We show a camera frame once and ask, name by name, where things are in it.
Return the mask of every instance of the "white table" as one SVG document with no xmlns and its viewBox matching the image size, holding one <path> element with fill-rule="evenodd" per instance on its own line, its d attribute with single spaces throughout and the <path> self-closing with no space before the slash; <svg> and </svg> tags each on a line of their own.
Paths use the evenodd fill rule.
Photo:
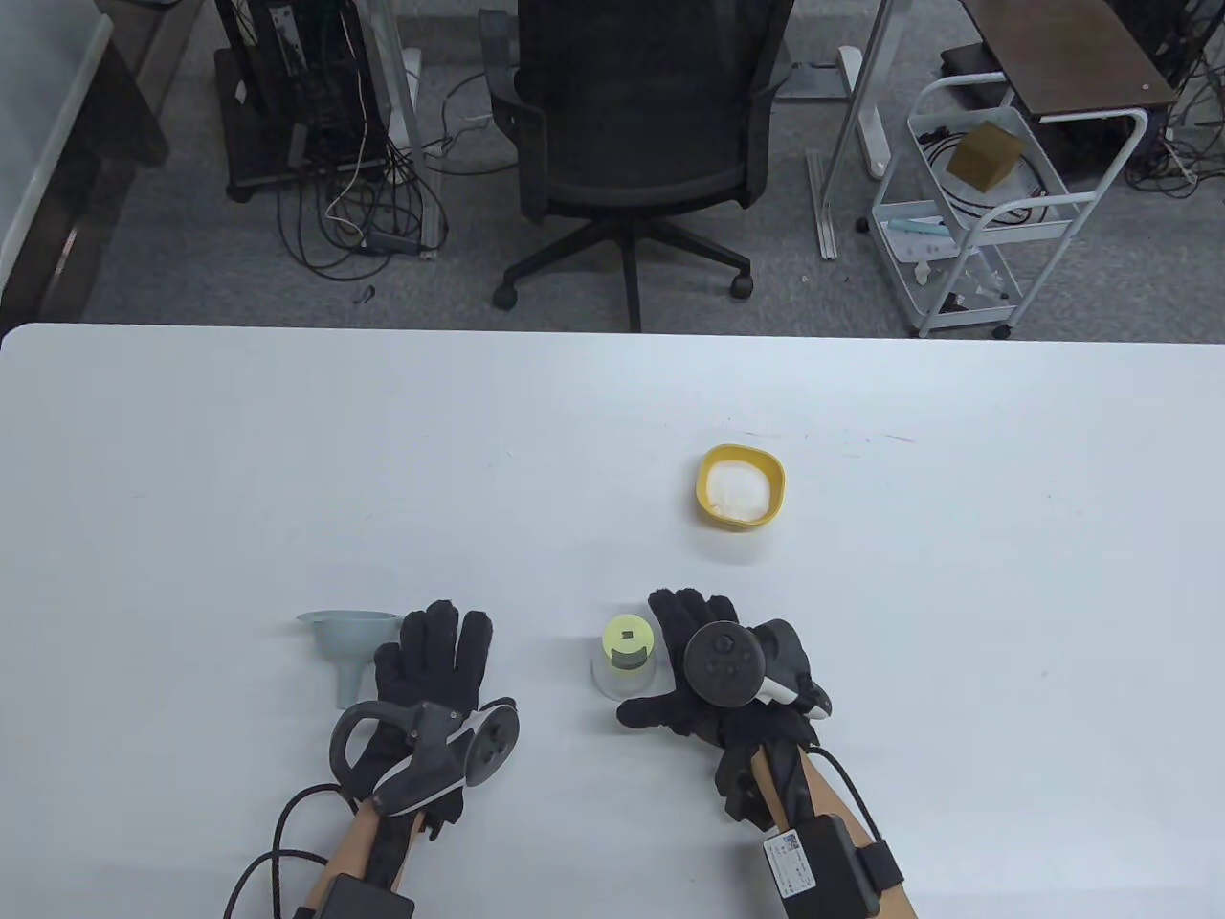
<svg viewBox="0 0 1225 919">
<path fill-rule="evenodd" d="M 111 31 L 92 0 L 0 0 L 0 290 Z"/>
<path fill-rule="evenodd" d="M 589 684 L 612 611 L 693 584 L 796 624 L 924 919 L 1221 915 L 1223 392 L 1216 347 L 20 328 L 0 913 L 216 919 L 328 777 L 294 615 L 450 597 L 523 736 L 414 854 L 424 919 L 782 917 L 714 752 Z M 758 534 L 695 515 L 724 441 L 786 466 Z"/>
</svg>

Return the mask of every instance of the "metal cart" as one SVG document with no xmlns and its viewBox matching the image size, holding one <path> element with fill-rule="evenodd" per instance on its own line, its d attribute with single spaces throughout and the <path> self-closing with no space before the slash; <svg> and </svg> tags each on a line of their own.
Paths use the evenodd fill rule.
<svg viewBox="0 0 1225 919">
<path fill-rule="evenodd" d="M 996 338 L 1009 337 L 1067 251 L 1068 244 L 1080 232 L 1127 163 L 1148 126 L 1148 113 L 1140 108 L 1047 115 L 1039 119 L 1041 123 L 1109 118 L 1132 120 L 1131 135 L 1098 185 L 1091 191 L 1069 192 L 1034 137 L 1027 118 L 1013 107 L 1016 94 L 1011 86 L 998 108 L 920 114 L 924 102 L 937 89 L 1007 82 L 1001 72 L 974 74 L 944 77 L 922 89 L 907 115 L 904 130 L 894 146 L 894 156 L 872 202 L 871 214 L 866 221 L 860 221 L 859 229 L 866 230 L 876 240 L 889 276 L 902 295 L 913 331 L 919 337 L 926 337 L 933 328 L 981 323 L 998 323 L 992 335 Z M 1024 142 L 1023 162 L 1033 169 L 1040 187 L 1045 190 L 1042 194 L 981 205 L 971 211 L 964 206 L 964 199 L 948 191 L 947 174 L 940 163 L 929 162 L 927 148 L 931 142 L 924 143 L 920 138 L 943 131 L 956 136 L 971 131 L 985 121 L 993 123 Z M 898 163 L 904 158 L 919 163 L 926 200 L 886 203 Z M 1025 218 L 1017 219 L 1022 214 Z M 921 230 L 922 225 L 931 229 Z M 903 234 L 922 235 L 930 241 L 926 246 L 908 245 Z M 1003 248 L 1012 243 L 1036 240 L 1057 240 L 1057 244 L 1029 289 L 1022 290 L 1008 267 Z M 930 252 L 932 257 L 915 259 L 916 251 Z M 910 261 L 916 266 L 920 261 L 926 262 L 930 274 L 922 277 L 921 268 L 909 268 Z"/>
</svg>

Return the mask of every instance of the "sticker label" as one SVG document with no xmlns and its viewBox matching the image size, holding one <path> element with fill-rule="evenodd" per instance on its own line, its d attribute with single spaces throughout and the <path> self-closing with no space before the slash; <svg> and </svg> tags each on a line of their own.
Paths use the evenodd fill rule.
<svg viewBox="0 0 1225 919">
<path fill-rule="evenodd" d="M 774 874 L 774 886 L 783 899 L 817 886 L 797 832 L 789 830 L 782 836 L 772 837 L 764 842 L 763 848 L 769 870 Z"/>
</svg>

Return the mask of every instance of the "black gloved hand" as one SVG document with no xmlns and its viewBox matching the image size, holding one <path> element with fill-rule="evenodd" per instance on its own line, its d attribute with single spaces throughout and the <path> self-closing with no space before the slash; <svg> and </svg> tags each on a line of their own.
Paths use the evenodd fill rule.
<svg viewBox="0 0 1225 919">
<path fill-rule="evenodd" d="M 383 645 L 375 652 L 379 698 L 405 708 L 418 702 L 437 702 L 459 712 L 461 718 L 472 714 L 485 679 L 494 626 L 484 613 L 468 613 L 457 641 L 459 611 L 448 600 L 437 600 L 424 613 L 404 616 L 399 643 Z M 403 730 L 380 723 L 353 766 L 345 793 L 359 800 L 369 798 L 383 773 L 412 751 Z M 459 820 L 463 793 L 451 792 L 424 810 L 425 825 L 434 838 L 443 823 Z M 412 815 L 404 815 L 382 822 L 412 823 Z"/>
<path fill-rule="evenodd" d="M 720 747 L 758 746 L 778 740 L 793 740 L 815 746 L 817 734 L 812 722 L 793 708 L 752 701 L 740 708 L 719 708 L 693 691 L 685 678 L 685 648 L 703 625 L 715 620 L 739 622 L 736 608 L 726 597 L 709 602 L 692 588 L 673 593 L 655 591 L 647 600 L 659 620 L 673 662 L 676 690 L 664 696 L 631 698 L 616 709 L 617 720 L 627 728 L 668 727 L 681 735 L 697 734 Z"/>
</svg>

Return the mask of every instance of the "chair base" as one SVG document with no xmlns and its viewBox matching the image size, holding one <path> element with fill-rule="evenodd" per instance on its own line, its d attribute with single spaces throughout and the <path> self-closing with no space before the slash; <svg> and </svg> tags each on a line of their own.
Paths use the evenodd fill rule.
<svg viewBox="0 0 1225 919">
<path fill-rule="evenodd" d="M 739 252 L 712 243 L 704 236 L 690 233 L 669 221 L 639 218 L 604 218 L 592 221 L 579 227 L 568 236 L 562 236 L 539 252 L 529 255 L 517 265 L 506 270 L 502 283 L 494 292 L 494 306 L 500 310 L 512 310 L 518 301 L 514 283 L 528 274 L 545 268 L 562 259 L 568 259 L 597 243 L 610 240 L 621 249 L 621 268 L 625 273 L 625 299 L 630 310 L 630 331 L 642 331 L 642 308 L 638 299 L 638 256 L 639 239 L 653 239 L 657 243 L 680 249 L 681 251 L 709 259 L 713 262 L 735 268 L 739 273 L 731 282 L 730 293 L 736 300 L 747 300 L 753 293 L 752 263 Z"/>
</svg>

